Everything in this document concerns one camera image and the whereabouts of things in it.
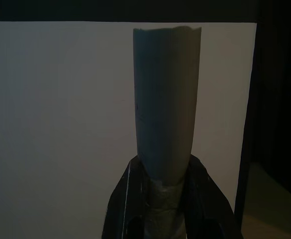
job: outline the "white backdrop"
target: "white backdrop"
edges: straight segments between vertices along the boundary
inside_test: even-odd
[[[0,239],[100,238],[136,155],[133,28],[202,27],[192,154],[234,208],[256,24],[0,22]]]

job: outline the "gray cardboard tube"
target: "gray cardboard tube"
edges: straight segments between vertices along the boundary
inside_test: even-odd
[[[201,28],[133,31],[137,154],[164,186],[179,184],[193,143]]]

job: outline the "floor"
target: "floor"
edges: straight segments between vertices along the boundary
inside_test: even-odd
[[[242,224],[244,239],[291,239],[291,194],[253,163]]]

